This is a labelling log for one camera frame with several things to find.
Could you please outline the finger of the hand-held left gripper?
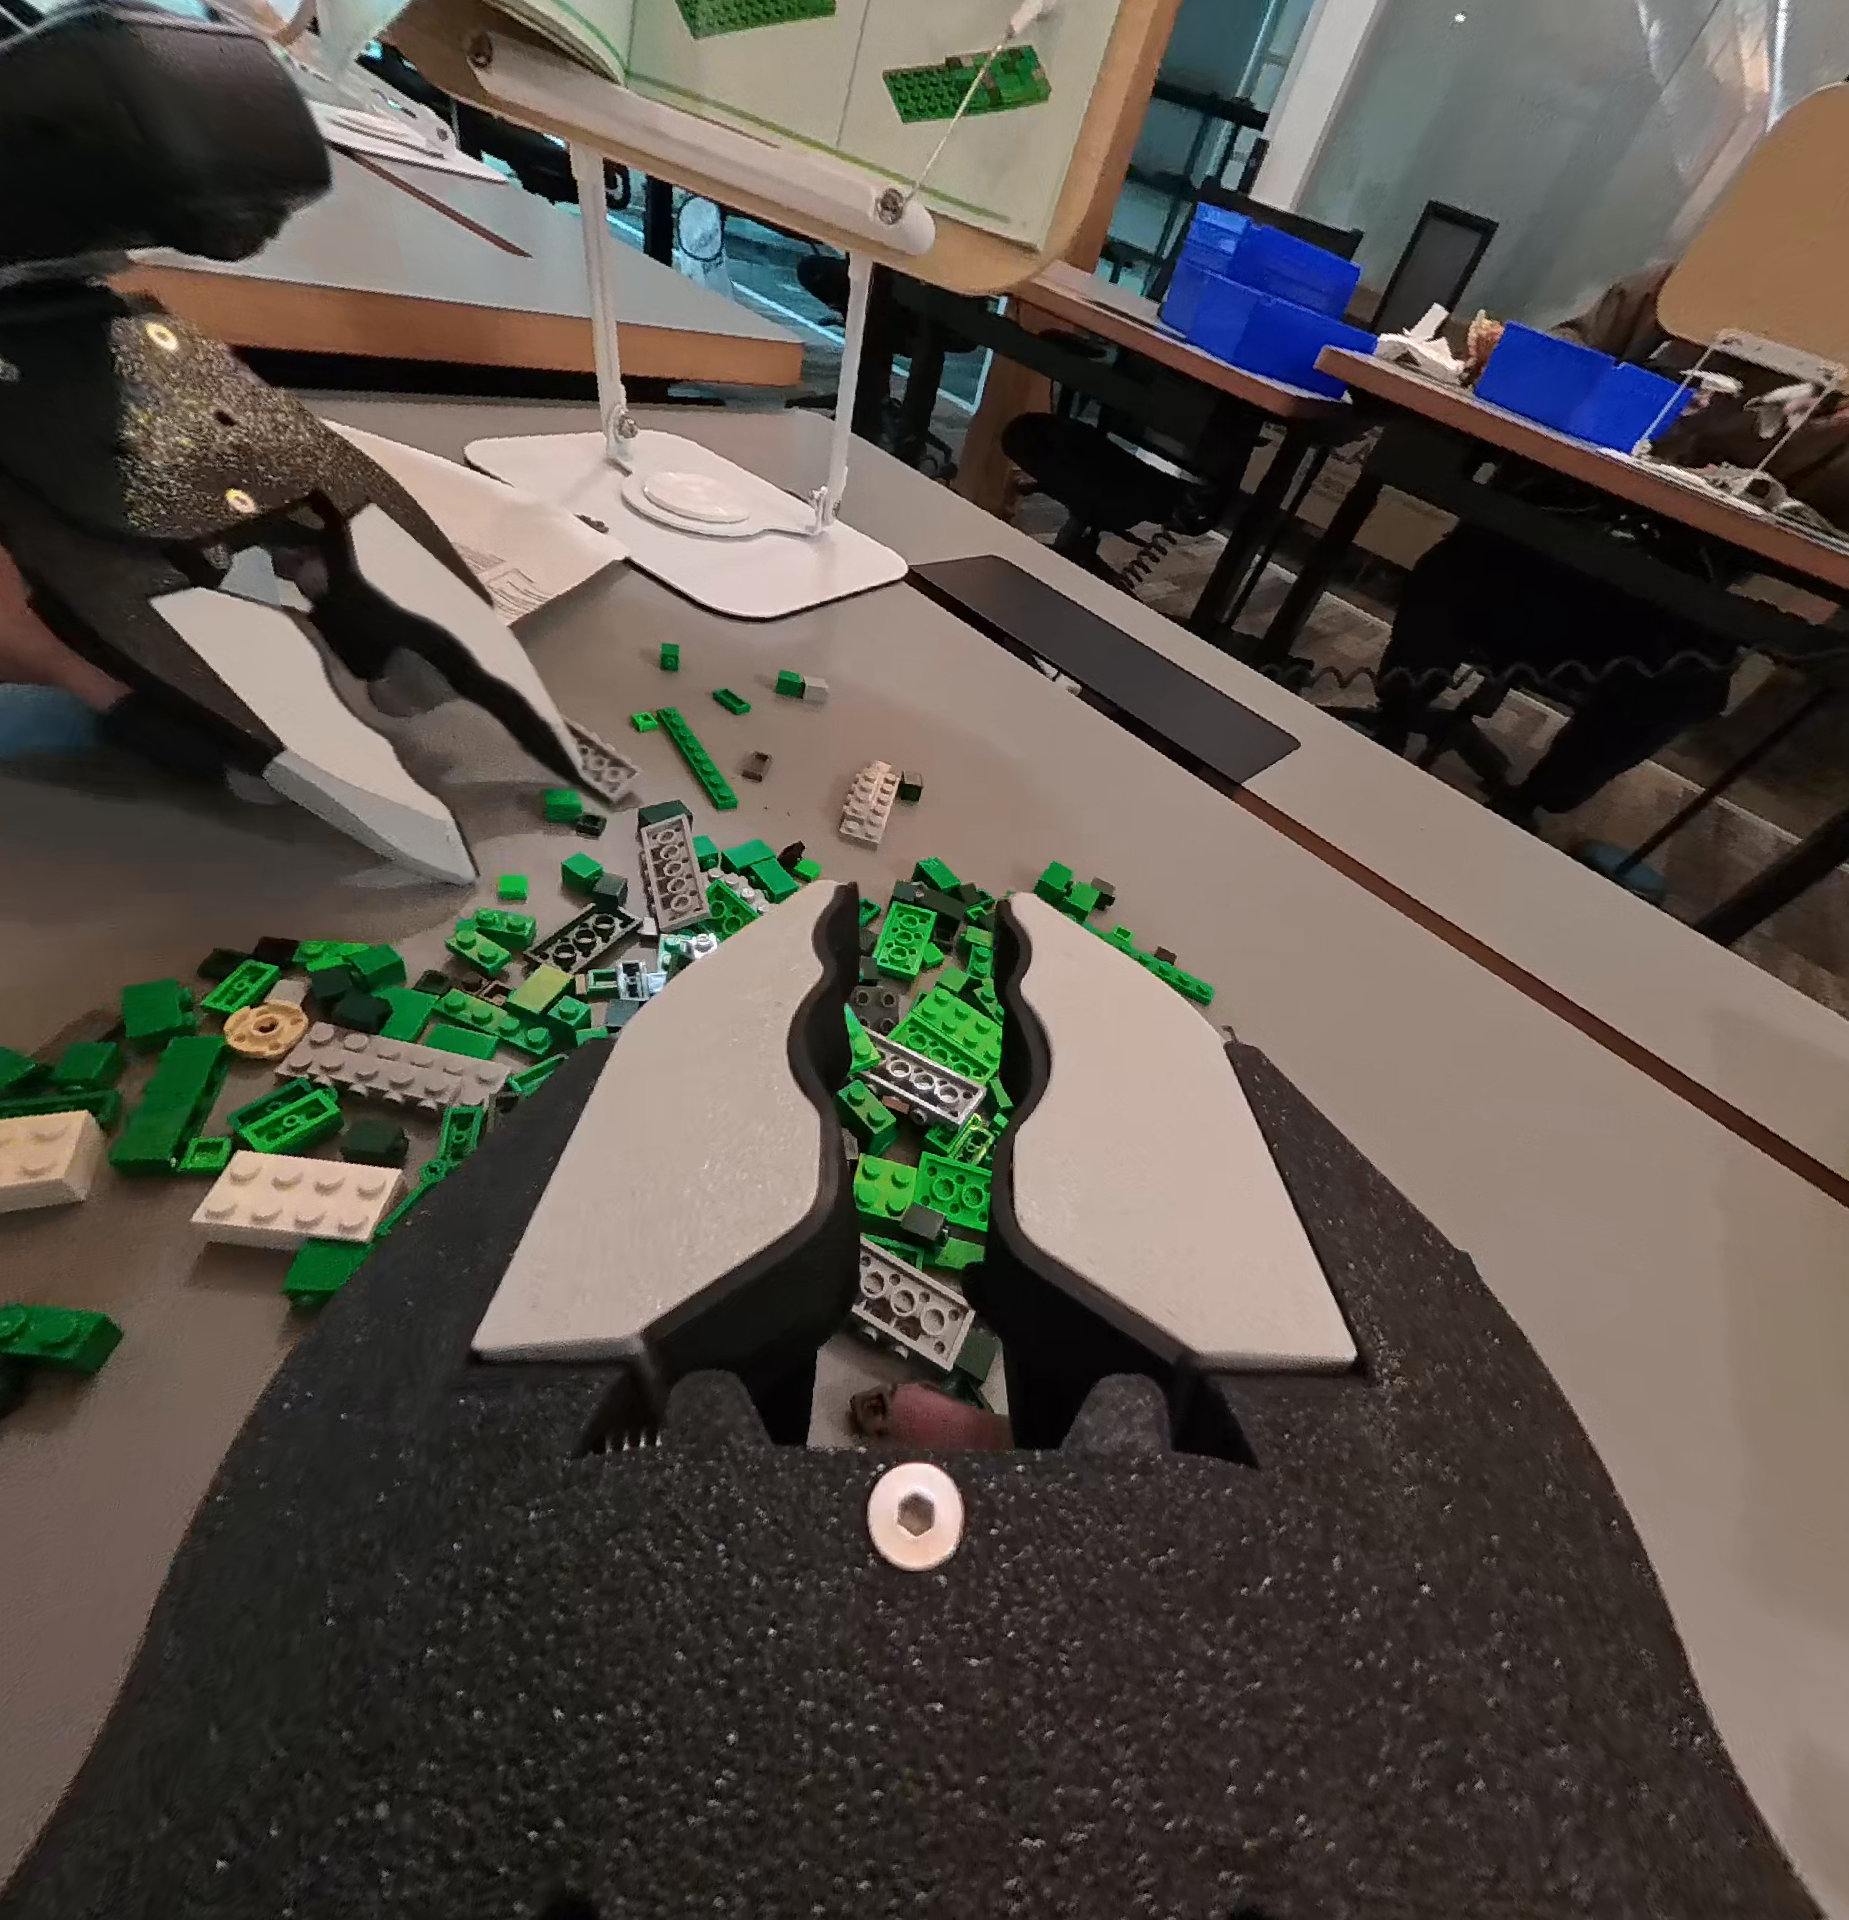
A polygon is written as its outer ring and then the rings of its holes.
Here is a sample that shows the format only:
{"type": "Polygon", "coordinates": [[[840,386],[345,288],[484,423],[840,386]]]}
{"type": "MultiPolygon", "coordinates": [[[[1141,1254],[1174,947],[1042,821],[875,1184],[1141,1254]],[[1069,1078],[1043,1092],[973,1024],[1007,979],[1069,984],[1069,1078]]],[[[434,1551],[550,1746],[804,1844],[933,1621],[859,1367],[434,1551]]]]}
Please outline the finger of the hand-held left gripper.
{"type": "Polygon", "coordinates": [[[359,445],[324,430],[312,495],[327,514],[312,626],[361,684],[383,686],[400,661],[489,714],[552,776],[576,783],[563,714],[476,572],[406,486],[359,445]]]}
{"type": "Polygon", "coordinates": [[[416,874],[480,877],[456,816],[345,704],[292,612],[209,589],[165,592],[150,608],[276,737],[263,765],[276,794],[416,874]]]}

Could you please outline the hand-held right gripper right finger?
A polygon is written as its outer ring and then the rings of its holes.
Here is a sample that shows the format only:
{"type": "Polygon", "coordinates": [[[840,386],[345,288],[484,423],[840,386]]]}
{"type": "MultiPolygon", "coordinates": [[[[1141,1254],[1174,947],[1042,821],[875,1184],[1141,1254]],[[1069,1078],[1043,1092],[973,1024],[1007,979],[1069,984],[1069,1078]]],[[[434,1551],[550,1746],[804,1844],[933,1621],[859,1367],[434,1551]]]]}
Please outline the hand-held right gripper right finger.
{"type": "Polygon", "coordinates": [[[1011,895],[994,935],[1012,1116],[991,1160],[984,1320],[1012,1435],[1054,1451],[1103,1381],[1137,1377],[1174,1445],[1244,1451],[1223,1381],[1361,1366],[1244,1055],[1037,895],[1011,895]]]}

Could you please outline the white paper bag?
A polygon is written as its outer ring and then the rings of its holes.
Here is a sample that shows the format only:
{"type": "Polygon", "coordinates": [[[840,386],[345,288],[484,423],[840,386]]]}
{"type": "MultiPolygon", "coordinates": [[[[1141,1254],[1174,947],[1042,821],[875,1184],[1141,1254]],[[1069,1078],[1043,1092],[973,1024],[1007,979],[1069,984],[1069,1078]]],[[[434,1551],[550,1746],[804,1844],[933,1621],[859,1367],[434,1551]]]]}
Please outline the white paper bag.
{"type": "Polygon", "coordinates": [[[616,538],[460,460],[331,418],[326,426],[416,501],[508,626],[628,557],[616,538]]]}

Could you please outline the pile of green bricks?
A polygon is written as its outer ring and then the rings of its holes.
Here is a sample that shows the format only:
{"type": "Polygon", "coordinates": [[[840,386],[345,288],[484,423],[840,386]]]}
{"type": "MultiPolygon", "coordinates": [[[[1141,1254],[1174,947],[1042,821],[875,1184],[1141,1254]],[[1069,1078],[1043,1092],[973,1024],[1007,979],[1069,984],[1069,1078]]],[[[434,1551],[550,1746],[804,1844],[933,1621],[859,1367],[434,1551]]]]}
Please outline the pile of green bricks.
{"type": "MultiPolygon", "coordinates": [[[[686,968],[820,877],[799,844],[719,848],[688,829],[682,804],[639,816],[639,855],[665,859],[642,868],[655,917],[634,915],[624,874],[575,850],[558,874],[576,905],[568,919],[542,927],[529,877],[502,874],[493,905],[452,927],[439,970],[412,972],[390,942],[267,938],[213,950],[191,983],[131,983],[45,1051],[0,1047],[0,1119],[85,1111],[104,1137],[85,1203],[107,1178],[142,1181],[173,1192],[190,1226],[237,1149],[398,1168],[405,1194],[370,1245],[307,1241],[291,1254],[204,1242],[191,1226],[201,1247],[278,1258],[279,1293],[307,1320],[580,1044],[618,1040],[686,968]],[[486,1111],[430,1116],[281,1079],[279,1061],[242,1059],[219,1037],[225,1017],[271,997],[299,1002],[311,1024],[500,1061],[504,1092],[486,1111]]],[[[886,901],[863,901],[845,1008],[852,1066],[836,1106],[864,1234],[847,1331],[1001,1417],[1001,1346],[966,1299],[986,1255],[993,1153],[1012,1116],[994,905],[938,859],[917,862],[886,901]]]]}

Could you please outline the grey desk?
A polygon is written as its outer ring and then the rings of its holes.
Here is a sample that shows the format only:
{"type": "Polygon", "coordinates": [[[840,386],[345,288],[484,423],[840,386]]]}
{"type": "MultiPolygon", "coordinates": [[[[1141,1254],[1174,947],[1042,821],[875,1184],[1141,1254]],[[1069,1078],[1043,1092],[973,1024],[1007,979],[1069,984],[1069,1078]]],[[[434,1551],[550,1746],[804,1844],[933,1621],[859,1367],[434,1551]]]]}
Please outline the grey desk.
{"type": "MultiPolygon", "coordinates": [[[[628,717],[715,686],[719,765],[775,756],[734,837],[826,874],[919,855],[988,887],[1051,859],[1217,988],[1257,1044],[1471,1254],[1613,1476],[1705,1704],[1825,1912],[1849,1915],[1849,1026],[1662,926],[1145,608],[1103,619],[1301,743],[1236,800],[898,587],[727,623],[611,568],[523,639],[640,794],[684,786],[628,717]],[[782,667],[823,707],[776,699],[782,667]],[[840,786],[917,774],[883,859],[840,786]]],[[[0,767],[0,1044],[249,938],[383,938],[421,970],[460,901],[288,804],[135,759],[0,767]]],[[[219,1454],[298,1332],[281,1265],[201,1248],[182,1200],[112,1183],[0,1222],[0,1301],[90,1299],[114,1367],[0,1432],[0,1887],[73,1779],[219,1454]]]]}

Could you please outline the wood-edged background desk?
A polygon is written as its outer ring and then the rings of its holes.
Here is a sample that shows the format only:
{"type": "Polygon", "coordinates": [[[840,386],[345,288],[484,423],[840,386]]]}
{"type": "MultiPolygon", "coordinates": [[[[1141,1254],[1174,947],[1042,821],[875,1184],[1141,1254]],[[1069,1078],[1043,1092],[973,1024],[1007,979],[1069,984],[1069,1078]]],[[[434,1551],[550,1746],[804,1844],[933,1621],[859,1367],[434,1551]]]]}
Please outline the wood-edged background desk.
{"type": "MultiPolygon", "coordinates": [[[[799,383],[802,342],[628,243],[610,243],[629,382],[799,383]]],[[[242,350],[588,376],[578,219],[504,179],[333,155],[333,185],[242,262],[131,259],[116,284],[242,350]]]]}

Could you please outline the brown-topped side desk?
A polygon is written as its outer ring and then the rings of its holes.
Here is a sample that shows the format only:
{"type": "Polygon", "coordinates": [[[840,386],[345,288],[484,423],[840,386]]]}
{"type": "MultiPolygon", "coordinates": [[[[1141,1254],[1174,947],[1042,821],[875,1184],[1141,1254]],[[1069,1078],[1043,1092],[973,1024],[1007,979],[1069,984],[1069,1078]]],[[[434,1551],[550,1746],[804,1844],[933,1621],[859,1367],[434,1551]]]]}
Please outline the brown-topped side desk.
{"type": "Polygon", "coordinates": [[[1257,644],[1259,670],[1292,658],[1322,592],[1384,490],[1483,529],[1538,556],[1572,580],[1622,592],[1656,614],[1686,622],[1732,658],[1761,655],[1808,673],[1816,690],[1761,745],[1703,786],[1631,852],[1601,866],[1622,887],[1644,859],[1787,740],[1834,693],[1849,692],[1849,556],[1794,527],[1772,525],[1715,493],[1688,486],[1686,469],[1618,458],[1480,402],[1376,355],[1321,350],[1321,370],[1344,383],[1355,414],[1376,426],[1361,479],[1316,538],[1273,623],[1257,644]],[[1845,623],[1802,622],[1772,604],[1679,572],[1652,548],[1622,539],[1625,525],[1679,532],[1757,576],[1828,601],[1845,623]]]}
{"type": "Polygon", "coordinates": [[[1066,290],[1079,270],[1050,270],[1017,295],[1022,327],[1059,325],[1057,332],[1025,330],[1011,355],[1050,379],[1062,418],[1103,426],[1141,458],[1187,475],[1190,447],[1225,409],[1263,417],[1263,434],[1245,480],[1215,529],[1225,543],[1188,617],[1190,631],[1223,647],[1273,551],[1289,527],[1305,490],[1328,460],[1370,426],[1343,396],[1310,396],[1213,360],[1159,325],[1130,319],[1099,295],[1066,290]]]}

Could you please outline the person's left hand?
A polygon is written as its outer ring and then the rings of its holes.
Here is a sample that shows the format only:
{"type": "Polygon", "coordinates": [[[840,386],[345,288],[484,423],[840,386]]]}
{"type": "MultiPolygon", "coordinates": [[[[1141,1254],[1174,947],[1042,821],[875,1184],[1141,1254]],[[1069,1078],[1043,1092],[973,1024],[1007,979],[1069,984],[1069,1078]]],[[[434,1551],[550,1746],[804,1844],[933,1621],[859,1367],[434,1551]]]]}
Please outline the person's left hand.
{"type": "Polygon", "coordinates": [[[48,687],[88,709],[116,707],[127,690],[56,639],[31,606],[10,556],[0,546],[0,686],[48,687]]]}

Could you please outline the wooden book stand white base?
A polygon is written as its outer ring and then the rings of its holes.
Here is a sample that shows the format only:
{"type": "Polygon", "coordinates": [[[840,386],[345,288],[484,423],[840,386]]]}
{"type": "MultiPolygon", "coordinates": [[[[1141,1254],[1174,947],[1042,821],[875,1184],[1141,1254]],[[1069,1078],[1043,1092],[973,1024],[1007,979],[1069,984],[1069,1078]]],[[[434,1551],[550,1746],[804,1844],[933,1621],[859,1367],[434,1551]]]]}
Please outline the wooden book stand white base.
{"type": "Polygon", "coordinates": [[[1772,365],[1813,414],[1849,398],[1849,85],[1802,100],[1754,148],[1667,276],[1656,319],[1697,358],[1631,458],[1652,458],[1719,360],[1772,365]]]}
{"type": "Polygon", "coordinates": [[[950,295],[1006,295],[1073,244],[1104,174],[1126,112],[1141,112],[1158,56],[1170,33],[1174,5],[1120,5],[1091,103],[1062,184],[1050,238],[1042,249],[1011,244],[984,229],[936,222],[927,254],[893,254],[842,229],[793,216],[686,173],[679,161],[603,143],[558,122],[530,117],[491,97],[480,68],[491,33],[519,36],[542,50],[543,36],[514,24],[502,5],[400,5],[380,33],[457,102],[568,148],[578,185],[584,262],[601,390],[601,427],[572,434],[495,438],[468,447],[476,469],[536,502],[584,516],[628,548],[628,561],[698,606],[734,619],[769,622],[815,611],[902,580],[898,556],[853,532],[840,516],[852,445],[853,383],[870,317],[871,276],[885,270],[950,295]],[[810,493],[794,493],[721,458],[684,431],[637,426],[622,393],[616,314],[601,216],[601,167],[618,161],[652,184],[678,185],[707,204],[839,249],[847,271],[840,396],[826,472],[810,493]]]}
{"type": "Polygon", "coordinates": [[[281,2],[273,43],[312,120],[351,156],[380,156],[439,173],[480,174],[460,155],[449,124],[362,67],[362,54],[400,5],[281,2]]]}

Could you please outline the long green plate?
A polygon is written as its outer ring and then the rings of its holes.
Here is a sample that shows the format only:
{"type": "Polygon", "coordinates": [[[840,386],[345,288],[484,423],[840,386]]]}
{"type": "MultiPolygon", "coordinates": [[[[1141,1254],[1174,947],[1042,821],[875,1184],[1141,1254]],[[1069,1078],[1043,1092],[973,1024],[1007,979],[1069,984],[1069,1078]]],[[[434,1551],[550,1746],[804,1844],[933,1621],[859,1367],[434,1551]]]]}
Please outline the long green plate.
{"type": "Polygon", "coordinates": [[[719,765],[707,751],[688,719],[679,709],[634,709],[629,714],[629,724],[639,734],[662,734],[672,743],[672,750],[679,756],[692,779],[696,783],[701,797],[714,807],[714,810],[733,813],[740,807],[740,797],[733,784],[727,779],[719,765]]]}

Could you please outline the long grey plate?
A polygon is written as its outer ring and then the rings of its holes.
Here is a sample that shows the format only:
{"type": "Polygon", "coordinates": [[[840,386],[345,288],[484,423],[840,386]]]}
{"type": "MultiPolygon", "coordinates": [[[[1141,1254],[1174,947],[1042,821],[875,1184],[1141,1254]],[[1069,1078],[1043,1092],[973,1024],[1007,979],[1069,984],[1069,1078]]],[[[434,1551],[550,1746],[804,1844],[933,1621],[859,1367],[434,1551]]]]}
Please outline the long grey plate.
{"type": "Polygon", "coordinates": [[[276,1072],[430,1116],[465,1106],[486,1111],[508,1079],[500,1061],[324,1023],[307,1026],[276,1072]]]}

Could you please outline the white two-by-four brick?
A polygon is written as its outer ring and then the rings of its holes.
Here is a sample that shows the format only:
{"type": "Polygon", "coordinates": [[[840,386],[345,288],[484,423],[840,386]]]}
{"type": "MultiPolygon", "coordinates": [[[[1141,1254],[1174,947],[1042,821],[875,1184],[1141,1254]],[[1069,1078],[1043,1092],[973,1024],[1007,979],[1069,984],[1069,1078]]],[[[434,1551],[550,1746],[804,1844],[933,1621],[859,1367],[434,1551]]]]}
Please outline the white two-by-four brick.
{"type": "Polygon", "coordinates": [[[85,1111],[0,1119],[0,1216],[84,1205],[101,1153],[85,1111]]]}
{"type": "Polygon", "coordinates": [[[398,1168],[237,1149],[191,1226],[204,1242],[291,1254],[307,1241],[370,1245],[402,1194],[398,1168]]]}

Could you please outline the brick instruction booklet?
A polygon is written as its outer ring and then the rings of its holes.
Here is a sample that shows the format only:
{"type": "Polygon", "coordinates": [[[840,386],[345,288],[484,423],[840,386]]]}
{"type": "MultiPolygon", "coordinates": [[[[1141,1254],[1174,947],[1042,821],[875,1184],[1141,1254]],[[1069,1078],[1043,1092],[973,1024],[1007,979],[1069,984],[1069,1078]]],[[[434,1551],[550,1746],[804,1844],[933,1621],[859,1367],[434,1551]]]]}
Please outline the brick instruction booklet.
{"type": "Polygon", "coordinates": [[[893,254],[1042,249],[1120,5],[502,5],[482,89],[893,254]]]}

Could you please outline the black office chair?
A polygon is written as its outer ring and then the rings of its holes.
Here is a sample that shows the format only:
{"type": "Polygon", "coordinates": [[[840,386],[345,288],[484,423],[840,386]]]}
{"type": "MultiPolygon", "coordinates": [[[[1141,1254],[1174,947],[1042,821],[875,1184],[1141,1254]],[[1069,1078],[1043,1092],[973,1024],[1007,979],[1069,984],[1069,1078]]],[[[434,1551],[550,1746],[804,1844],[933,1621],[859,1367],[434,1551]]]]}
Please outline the black office chair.
{"type": "Polygon", "coordinates": [[[1031,493],[1062,507],[1054,554],[1125,592],[1137,592],[1177,545],[1221,525],[1261,434],[1261,414],[1219,412],[1190,447],[1187,475],[1141,458],[1103,426],[1054,414],[1012,418],[1001,431],[1001,451],[1031,493]]]}

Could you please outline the black chair back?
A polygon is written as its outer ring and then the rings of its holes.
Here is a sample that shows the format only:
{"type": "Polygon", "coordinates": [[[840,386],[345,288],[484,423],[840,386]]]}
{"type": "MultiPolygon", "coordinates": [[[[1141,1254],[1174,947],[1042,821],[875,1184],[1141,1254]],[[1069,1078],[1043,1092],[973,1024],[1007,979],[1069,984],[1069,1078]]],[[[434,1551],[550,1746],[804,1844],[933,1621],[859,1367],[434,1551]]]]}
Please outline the black chair back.
{"type": "Polygon", "coordinates": [[[1370,330],[1409,332],[1433,306],[1454,311],[1496,232],[1499,222],[1481,213],[1439,201],[1425,204],[1370,330]]]}

